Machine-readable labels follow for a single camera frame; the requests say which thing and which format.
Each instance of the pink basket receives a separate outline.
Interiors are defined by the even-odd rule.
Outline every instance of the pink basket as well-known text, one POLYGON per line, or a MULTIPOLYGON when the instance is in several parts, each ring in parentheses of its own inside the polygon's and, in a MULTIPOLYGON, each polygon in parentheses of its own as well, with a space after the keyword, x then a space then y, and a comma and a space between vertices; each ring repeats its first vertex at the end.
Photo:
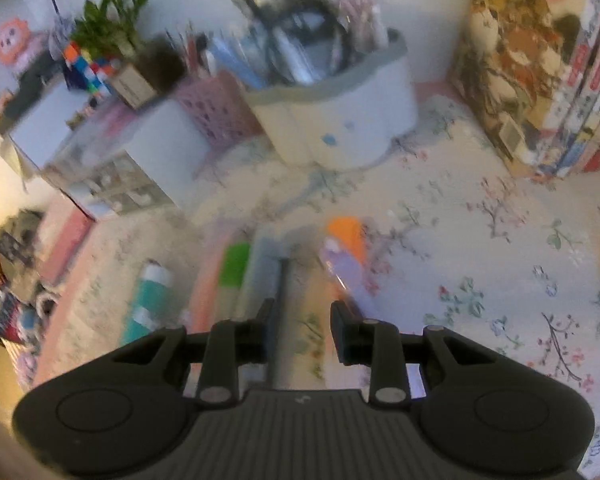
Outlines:
POLYGON ((216 148, 233 146, 264 132, 234 77, 226 71, 201 80, 187 77, 176 88, 174 97, 216 148))

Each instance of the blue sticker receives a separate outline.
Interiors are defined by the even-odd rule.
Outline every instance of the blue sticker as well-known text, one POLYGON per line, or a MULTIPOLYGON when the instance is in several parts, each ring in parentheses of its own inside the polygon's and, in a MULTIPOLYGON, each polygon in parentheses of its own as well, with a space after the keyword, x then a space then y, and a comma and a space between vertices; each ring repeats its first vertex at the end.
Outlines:
POLYGON ((322 136, 322 142, 324 142, 327 146, 337 146, 338 145, 338 141, 331 134, 326 134, 326 135, 322 136))

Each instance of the floral tablecloth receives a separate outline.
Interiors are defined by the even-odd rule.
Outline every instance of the floral tablecloth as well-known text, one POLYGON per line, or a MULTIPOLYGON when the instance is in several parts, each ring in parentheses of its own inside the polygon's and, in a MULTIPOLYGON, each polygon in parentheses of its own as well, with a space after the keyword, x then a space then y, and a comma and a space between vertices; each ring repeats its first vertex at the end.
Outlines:
POLYGON ((364 388, 368 372, 337 364, 329 334, 317 251, 336 215, 365 222, 368 289, 384 320, 406 333, 448 326, 578 390, 597 423, 582 473, 600 474, 600 173, 514 181, 466 109, 441 95, 373 168, 288 168, 253 139, 203 171, 186 210, 98 225, 40 380, 115 348, 145 258, 161 253, 187 289, 211 226, 239 218, 268 222, 290 251, 278 386, 364 388))

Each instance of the white pencil holder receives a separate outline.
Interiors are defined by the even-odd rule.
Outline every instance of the white pencil holder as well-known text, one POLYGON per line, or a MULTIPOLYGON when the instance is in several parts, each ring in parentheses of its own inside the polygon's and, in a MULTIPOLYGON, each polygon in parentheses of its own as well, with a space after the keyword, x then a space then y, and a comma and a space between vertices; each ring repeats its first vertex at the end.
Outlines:
POLYGON ((418 121, 402 35, 390 30, 388 47, 312 86, 274 86, 245 99, 280 157, 290 166, 329 170, 370 166, 391 140, 418 121))

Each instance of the stack of books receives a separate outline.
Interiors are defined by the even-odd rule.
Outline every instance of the stack of books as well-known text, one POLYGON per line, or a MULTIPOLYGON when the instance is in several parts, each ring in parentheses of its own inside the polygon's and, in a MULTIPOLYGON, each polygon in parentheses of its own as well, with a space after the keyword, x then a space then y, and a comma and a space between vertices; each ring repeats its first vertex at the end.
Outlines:
POLYGON ((514 176, 600 160, 600 0, 473 0, 450 80, 514 176))

